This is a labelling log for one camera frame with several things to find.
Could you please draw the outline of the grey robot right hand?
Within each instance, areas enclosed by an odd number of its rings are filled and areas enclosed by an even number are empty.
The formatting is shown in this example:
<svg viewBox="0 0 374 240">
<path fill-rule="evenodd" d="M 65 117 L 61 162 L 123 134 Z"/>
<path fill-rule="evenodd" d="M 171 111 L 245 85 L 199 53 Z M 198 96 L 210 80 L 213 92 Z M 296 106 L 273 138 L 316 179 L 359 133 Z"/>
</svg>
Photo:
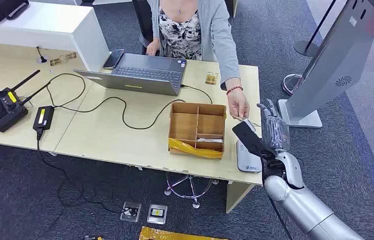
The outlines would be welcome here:
<svg viewBox="0 0 374 240">
<path fill-rule="evenodd" d="M 262 110 L 264 120 L 262 122 L 262 137 L 265 147 L 273 153 L 277 151 L 290 151 L 290 131 L 289 126 L 282 119 L 275 108 L 272 100 L 266 99 L 267 106 L 258 103 L 257 106 Z"/>
</svg>

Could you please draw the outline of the person's left hand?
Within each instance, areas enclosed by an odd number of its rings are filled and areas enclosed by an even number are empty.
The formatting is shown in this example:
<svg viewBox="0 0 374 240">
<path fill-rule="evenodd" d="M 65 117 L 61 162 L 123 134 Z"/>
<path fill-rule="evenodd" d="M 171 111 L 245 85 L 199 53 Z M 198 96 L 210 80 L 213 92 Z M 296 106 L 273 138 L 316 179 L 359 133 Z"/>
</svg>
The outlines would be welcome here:
<svg viewBox="0 0 374 240">
<path fill-rule="evenodd" d="M 249 117 L 250 106 L 240 86 L 229 89 L 226 93 L 230 115 L 239 120 Z"/>
</svg>

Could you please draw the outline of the person's right hand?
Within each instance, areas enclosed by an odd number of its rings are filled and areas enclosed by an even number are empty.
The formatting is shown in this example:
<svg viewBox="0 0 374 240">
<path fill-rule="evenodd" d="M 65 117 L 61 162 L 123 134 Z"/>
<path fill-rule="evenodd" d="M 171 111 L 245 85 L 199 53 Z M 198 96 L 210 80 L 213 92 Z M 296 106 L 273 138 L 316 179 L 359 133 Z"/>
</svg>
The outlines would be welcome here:
<svg viewBox="0 0 374 240">
<path fill-rule="evenodd" d="M 148 56 L 155 56 L 157 51 L 160 50 L 160 40 L 158 37 L 154 37 L 152 42 L 146 48 L 146 54 Z"/>
</svg>

